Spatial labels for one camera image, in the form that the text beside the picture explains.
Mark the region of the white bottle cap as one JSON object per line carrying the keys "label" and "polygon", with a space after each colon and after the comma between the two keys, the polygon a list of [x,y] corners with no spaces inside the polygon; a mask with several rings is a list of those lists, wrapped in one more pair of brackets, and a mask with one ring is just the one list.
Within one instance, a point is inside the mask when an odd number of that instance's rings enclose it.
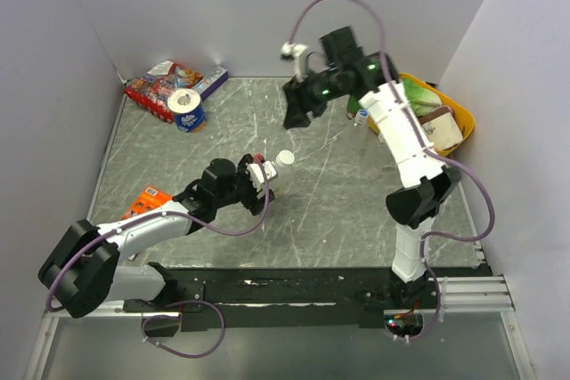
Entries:
{"label": "white bottle cap", "polygon": [[295,155],[290,150],[281,150],[275,161],[280,167],[292,166],[295,162]]}

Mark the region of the clear plastic bottle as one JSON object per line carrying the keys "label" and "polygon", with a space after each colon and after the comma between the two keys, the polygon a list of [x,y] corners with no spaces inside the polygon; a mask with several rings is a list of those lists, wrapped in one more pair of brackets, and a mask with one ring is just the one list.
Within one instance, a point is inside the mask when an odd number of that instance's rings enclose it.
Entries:
{"label": "clear plastic bottle", "polygon": [[367,128],[369,120],[369,112],[366,109],[358,109],[354,115],[354,126]]}

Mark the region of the clear bottle yellow label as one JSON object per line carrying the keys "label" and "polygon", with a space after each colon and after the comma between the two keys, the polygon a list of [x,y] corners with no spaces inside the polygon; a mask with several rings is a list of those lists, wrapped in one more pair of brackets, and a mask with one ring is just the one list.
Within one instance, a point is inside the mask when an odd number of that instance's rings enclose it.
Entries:
{"label": "clear bottle yellow label", "polygon": [[277,168],[278,178],[270,184],[270,187],[273,191],[274,196],[278,197],[287,192],[290,183],[293,181],[293,169],[295,162],[292,166],[280,167],[277,165],[275,159],[272,161],[275,163],[275,166]]}

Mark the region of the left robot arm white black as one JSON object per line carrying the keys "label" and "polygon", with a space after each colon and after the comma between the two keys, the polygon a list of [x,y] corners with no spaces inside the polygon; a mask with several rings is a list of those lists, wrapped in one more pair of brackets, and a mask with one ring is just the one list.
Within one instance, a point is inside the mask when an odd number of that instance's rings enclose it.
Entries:
{"label": "left robot arm white black", "polygon": [[169,239],[213,225],[217,212],[242,205],[262,222],[274,199],[274,162],[246,154],[239,163],[212,160],[199,179],[163,205],[118,222],[73,222],[38,271],[47,288],[45,308],[78,319],[112,301],[144,301],[164,311],[182,296],[173,272],[159,263],[126,266],[124,261]]}

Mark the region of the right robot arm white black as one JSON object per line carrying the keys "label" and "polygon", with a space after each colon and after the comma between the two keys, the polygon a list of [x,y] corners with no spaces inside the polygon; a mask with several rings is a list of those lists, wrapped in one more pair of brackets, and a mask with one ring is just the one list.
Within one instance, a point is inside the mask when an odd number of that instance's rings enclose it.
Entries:
{"label": "right robot arm white black", "polygon": [[461,172],[446,165],[432,149],[384,53],[365,54],[349,27],[323,36],[320,42],[327,64],[321,72],[309,68],[306,45],[286,42],[281,47],[281,58],[294,64],[294,76],[283,86],[287,102],[283,125],[306,128],[324,113],[329,101],[345,95],[368,112],[402,183],[401,189],[387,195],[386,204],[396,222],[389,296],[395,305],[406,308],[419,299],[426,285],[426,235]]}

